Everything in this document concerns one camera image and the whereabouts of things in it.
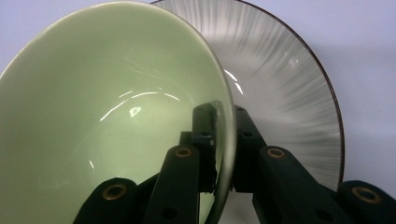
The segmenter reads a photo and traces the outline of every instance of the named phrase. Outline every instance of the metal ring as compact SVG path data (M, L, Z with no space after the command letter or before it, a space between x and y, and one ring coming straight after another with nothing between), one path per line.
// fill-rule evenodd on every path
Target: metal ring
M183 147L176 149L175 154L178 157L189 157L192 154L192 151L189 148Z
M268 153L268 155L270 155L270 157L273 157L276 159L284 158L286 156L284 151L277 149L277 148L268 149L267 153Z
M352 188L353 194L358 197L360 200L365 201L367 203L381 203L381 197L372 191L371 189L367 189L365 187L354 187Z
M103 198L109 201L117 200L126 193L126 186L122 183L108 186L102 193Z

